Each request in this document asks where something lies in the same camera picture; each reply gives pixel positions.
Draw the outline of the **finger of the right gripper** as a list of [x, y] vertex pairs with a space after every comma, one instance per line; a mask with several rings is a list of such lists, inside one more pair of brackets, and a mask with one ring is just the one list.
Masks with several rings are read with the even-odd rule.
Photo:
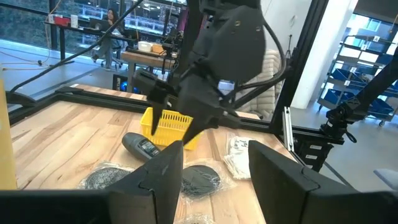
[[167, 107], [168, 98], [168, 91], [164, 88], [154, 88], [148, 95], [148, 100], [152, 105], [152, 136], [157, 130], [162, 111]]
[[207, 119], [200, 117], [193, 118], [182, 138], [183, 144], [188, 144], [195, 136], [206, 129], [218, 128], [218, 121], [219, 119], [214, 117]]

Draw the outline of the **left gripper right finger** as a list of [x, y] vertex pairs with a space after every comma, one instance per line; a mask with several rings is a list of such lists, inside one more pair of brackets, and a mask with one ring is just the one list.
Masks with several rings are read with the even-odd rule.
[[358, 191], [249, 141], [251, 181], [267, 223], [339, 223], [343, 198]]

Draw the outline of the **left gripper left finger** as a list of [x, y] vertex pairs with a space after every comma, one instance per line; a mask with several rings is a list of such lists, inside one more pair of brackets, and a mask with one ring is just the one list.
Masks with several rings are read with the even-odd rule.
[[112, 223], [172, 224], [182, 186], [183, 142], [174, 141], [107, 187]]

